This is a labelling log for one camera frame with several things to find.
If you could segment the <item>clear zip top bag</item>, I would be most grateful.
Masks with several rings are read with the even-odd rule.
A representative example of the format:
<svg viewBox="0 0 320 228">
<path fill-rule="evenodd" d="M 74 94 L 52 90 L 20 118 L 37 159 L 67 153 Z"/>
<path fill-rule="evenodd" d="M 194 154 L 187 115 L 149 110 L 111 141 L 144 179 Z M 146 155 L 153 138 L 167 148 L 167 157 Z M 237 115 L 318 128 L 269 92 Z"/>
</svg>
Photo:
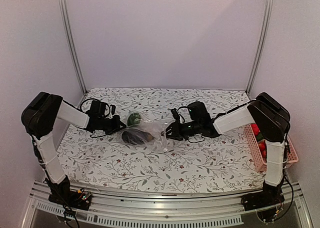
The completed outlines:
<svg viewBox="0 0 320 228">
<path fill-rule="evenodd" d="M 165 153 L 174 149 L 178 141 L 169 139 L 166 128 L 174 123 L 172 118 L 149 120 L 139 112 L 130 112 L 126 118 L 126 128 L 116 133 L 119 143 L 151 153 Z"/>
</svg>

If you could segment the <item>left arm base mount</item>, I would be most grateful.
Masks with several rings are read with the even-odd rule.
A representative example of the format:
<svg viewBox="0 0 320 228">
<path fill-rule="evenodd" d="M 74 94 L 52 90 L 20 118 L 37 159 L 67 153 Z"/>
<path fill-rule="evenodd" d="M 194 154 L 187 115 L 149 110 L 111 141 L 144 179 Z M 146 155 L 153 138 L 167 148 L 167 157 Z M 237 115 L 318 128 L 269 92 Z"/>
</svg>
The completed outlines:
<svg viewBox="0 0 320 228">
<path fill-rule="evenodd" d="M 70 190 L 68 186 L 62 187 L 60 185 L 50 188 L 51 193 L 48 200 L 50 202 L 64 205 L 67 208 L 76 208 L 81 210 L 89 210 L 92 193 L 83 188 L 77 191 Z"/>
</svg>

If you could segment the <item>green fake pepper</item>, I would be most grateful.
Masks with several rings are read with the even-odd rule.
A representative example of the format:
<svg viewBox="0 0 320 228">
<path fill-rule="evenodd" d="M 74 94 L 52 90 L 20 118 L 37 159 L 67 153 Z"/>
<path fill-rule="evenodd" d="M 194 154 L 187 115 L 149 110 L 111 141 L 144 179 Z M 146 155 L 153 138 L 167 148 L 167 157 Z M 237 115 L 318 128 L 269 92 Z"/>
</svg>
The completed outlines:
<svg viewBox="0 0 320 228">
<path fill-rule="evenodd" d="M 141 115 L 138 112 L 132 112 L 127 118 L 127 126 L 138 125 L 141 122 Z"/>
</svg>

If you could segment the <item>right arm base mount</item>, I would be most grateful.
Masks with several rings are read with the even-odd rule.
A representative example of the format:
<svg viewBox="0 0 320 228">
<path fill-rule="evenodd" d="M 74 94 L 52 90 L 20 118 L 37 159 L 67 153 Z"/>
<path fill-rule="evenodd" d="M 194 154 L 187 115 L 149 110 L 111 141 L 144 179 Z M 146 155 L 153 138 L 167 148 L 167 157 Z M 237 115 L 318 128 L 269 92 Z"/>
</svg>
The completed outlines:
<svg viewBox="0 0 320 228">
<path fill-rule="evenodd" d="M 248 193 L 241 197 L 241 204 L 245 211 L 257 210 L 258 219 L 264 223 L 274 222 L 283 210 L 284 196 L 282 192 L 274 194 L 271 191 Z"/>
</svg>

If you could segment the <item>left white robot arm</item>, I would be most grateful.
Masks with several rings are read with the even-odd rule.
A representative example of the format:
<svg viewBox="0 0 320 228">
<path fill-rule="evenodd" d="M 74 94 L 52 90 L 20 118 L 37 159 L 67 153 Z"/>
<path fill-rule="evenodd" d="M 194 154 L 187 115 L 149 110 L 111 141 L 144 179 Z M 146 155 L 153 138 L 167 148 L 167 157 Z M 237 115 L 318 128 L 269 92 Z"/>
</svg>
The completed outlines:
<svg viewBox="0 0 320 228">
<path fill-rule="evenodd" d="M 33 142 L 34 153 L 44 169 L 51 193 L 64 205 L 74 201 L 70 181 L 65 175 L 57 157 L 53 141 L 53 128 L 56 120 L 64 120 L 79 129 L 90 133 L 102 131 L 111 135 L 125 129 L 116 107 L 96 98 L 90 98 L 87 111 L 76 108 L 62 96 L 40 92 L 24 109 L 21 122 Z"/>
</svg>

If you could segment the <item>dark purple fake eggplant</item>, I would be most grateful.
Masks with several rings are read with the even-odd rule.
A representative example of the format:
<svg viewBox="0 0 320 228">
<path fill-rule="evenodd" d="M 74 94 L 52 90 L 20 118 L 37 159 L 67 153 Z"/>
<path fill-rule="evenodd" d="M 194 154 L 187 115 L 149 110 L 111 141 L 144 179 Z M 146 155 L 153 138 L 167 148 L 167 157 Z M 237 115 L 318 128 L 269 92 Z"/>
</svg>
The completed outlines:
<svg viewBox="0 0 320 228">
<path fill-rule="evenodd" d="M 143 145 L 154 140 L 150 133 L 135 128 L 126 129 L 121 138 L 124 143 L 132 145 Z"/>
</svg>

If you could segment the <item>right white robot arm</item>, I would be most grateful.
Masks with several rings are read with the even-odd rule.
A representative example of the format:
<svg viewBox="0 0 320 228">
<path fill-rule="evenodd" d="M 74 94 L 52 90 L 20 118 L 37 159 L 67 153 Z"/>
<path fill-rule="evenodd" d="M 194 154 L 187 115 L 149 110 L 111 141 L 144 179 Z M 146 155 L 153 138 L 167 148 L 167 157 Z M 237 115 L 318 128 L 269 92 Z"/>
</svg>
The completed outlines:
<svg viewBox="0 0 320 228">
<path fill-rule="evenodd" d="M 211 118 L 203 102 L 195 101 L 185 108 L 191 121 L 184 121 L 179 109 L 171 109 L 174 122 L 162 132 L 162 136 L 177 141 L 188 140 L 198 134 L 204 138 L 217 138 L 236 128 L 248 127 L 255 142 L 262 143 L 266 152 L 266 174 L 258 201 L 263 206 L 275 201 L 285 180 L 285 167 L 291 151 L 288 110 L 266 92 L 219 113 L 215 118 Z"/>
</svg>

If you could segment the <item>green fake cucumber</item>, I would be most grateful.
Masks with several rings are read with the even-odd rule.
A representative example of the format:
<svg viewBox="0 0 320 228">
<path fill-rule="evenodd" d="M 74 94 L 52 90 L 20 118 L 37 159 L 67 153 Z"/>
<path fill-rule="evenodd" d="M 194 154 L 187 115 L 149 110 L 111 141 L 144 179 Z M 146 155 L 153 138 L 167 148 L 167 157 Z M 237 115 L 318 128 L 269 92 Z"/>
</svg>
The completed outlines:
<svg viewBox="0 0 320 228">
<path fill-rule="evenodd" d="M 256 140 L 257 142 L 260 142 L 264 139 L 263 135 L 261 133 L 259 133 L 257 136 L 256 136 Z"/>
</svg>

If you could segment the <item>fake lychee bunch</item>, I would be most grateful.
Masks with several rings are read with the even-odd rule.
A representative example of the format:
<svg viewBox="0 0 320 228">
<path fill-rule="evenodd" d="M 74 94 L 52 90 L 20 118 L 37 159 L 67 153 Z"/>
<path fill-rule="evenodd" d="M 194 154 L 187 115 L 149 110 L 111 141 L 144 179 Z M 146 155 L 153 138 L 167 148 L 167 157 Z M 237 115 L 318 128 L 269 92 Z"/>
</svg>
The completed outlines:
<svg viewBox="0 0 320 228">
<path fill-rule="evenodd" d="M 262 158 L 266 159 L 267 157 L 267 145 L 266 142 L 263 140 L 258 143 L 258 148 L 260 150 Z"/>
</svg>

